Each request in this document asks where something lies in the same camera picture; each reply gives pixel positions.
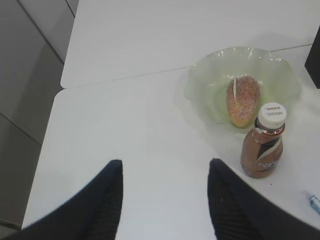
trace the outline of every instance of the brown bottle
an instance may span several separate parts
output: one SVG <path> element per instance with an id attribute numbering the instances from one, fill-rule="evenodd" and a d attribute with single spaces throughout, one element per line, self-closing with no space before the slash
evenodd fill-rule
<path id="1" fill-rule="evenodd" d="M 241 166 L 249 177 L 264 178 L 275 170 L 284 148 L 281 135 L 286 118 L 286 109 L 278 103 L 261 107 L 242 145 Z"/>

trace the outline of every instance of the blue pen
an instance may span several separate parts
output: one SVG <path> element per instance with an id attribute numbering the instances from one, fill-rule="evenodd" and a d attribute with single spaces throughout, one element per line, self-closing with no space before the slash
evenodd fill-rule
<path id="1" fill-rule="evenodd" d="M 311 194 L 310 192 L 305 192 L 310 206 L 320 215 L 320 200 L 316 197 L 316 195 Z"/>

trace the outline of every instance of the glass bowl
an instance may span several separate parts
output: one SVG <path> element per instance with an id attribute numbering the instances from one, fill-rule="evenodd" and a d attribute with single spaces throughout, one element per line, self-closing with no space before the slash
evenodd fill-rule
<path id="1" fill-rule="evenodd" d="M 239 128 L 229 117 L 227 87 L 234 78 L 246 75 L 258 82 L 260 100 L 252 121 Z M 237 46 L 215 51 L 191 67 L 184 95 L 194 103 L 204 121 L 224 124 L 232 131 L 245 134 L 253 127 L 265 103 L 279 103 L 290 115 L 301 90 L 298 77 L 287 61 L 266 50 Z"/>

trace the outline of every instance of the white bottle cap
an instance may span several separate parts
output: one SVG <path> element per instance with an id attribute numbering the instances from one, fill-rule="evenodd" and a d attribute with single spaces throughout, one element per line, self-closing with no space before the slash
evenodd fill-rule
<path id="1" fill-rule="evenodd" d="M 267 129 L 278 129 L 285 124 L 287 110 L 276 102 L 269 102 L 260 108 L 258 119 L 262 126 Z"/>

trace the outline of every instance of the sugared bun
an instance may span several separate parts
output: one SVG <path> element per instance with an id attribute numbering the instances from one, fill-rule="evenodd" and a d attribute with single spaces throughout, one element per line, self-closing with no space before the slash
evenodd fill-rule
<path id="1" fill-rule="evenodd" d="M 244 127 L 255 115 L 260 98 L 259 84 L 251 76 L 234 79 L 229 83 L 226 98 L 232 122 Z"/>

